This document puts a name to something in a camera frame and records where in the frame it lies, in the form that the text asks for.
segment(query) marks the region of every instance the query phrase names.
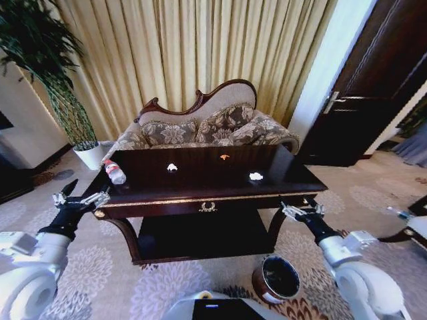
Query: coffee table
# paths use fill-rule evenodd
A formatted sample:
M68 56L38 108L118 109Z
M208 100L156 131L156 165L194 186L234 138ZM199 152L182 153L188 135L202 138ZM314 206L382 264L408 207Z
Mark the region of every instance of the coffee table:
M272 253L285 215L279 210L267 231L258 209L280 199L301 207L327 189L282 145L116 151L111 159L126 183L113 185L101 170L85 195L111 187L94 214L121 230L136 265ZM167 170L171 163L177 170ZM143 217L138 236L130 217Z

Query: lower shelf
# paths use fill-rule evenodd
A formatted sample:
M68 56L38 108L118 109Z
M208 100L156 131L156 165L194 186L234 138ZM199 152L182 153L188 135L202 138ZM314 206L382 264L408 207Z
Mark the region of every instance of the lower shelf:
M142 260L159 263L272 253L272 240L258 211L145 217L138 236Z

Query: potted plant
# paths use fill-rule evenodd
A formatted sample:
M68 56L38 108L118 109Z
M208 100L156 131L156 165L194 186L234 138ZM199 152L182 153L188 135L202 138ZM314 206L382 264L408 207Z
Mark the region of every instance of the potted plant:
M83 55L79 40L62 21L52 18L42 1L0 0L0 48L6 53L0 59L3 75L13 62L30 72L31 81L40 80L73 150L90 169L97 169L103 151L67 76L68 70L77 67L69 55Z

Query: dark wooden door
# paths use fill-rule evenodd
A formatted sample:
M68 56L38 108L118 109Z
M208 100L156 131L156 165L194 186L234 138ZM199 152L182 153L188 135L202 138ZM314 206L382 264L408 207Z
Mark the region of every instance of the dark wooden door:
M427 79L427 1L378 0L298 157L353 165Z

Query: white wall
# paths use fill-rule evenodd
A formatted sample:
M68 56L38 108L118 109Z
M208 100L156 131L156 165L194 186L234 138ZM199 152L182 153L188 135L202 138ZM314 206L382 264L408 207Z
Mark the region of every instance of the white wall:
M289 130L300 136L301 143L314 124L375 3L376 0L338 0L289 124Z
M387 128L381 133L381 135L374 141L374 143L366 150L366 155L371 155L375 150L380 146L381 143L385 142L389 138L393 137L396 132L396 126L407 116L409 112L417 105L417 103L427 94L427 81L415 92L412 98L405 104L405 106L400 110L398 115L390 122Z
M19 169L34 168L67 144L22 72L11 63L0 75L0 110L13 128L0 130L0 153Z

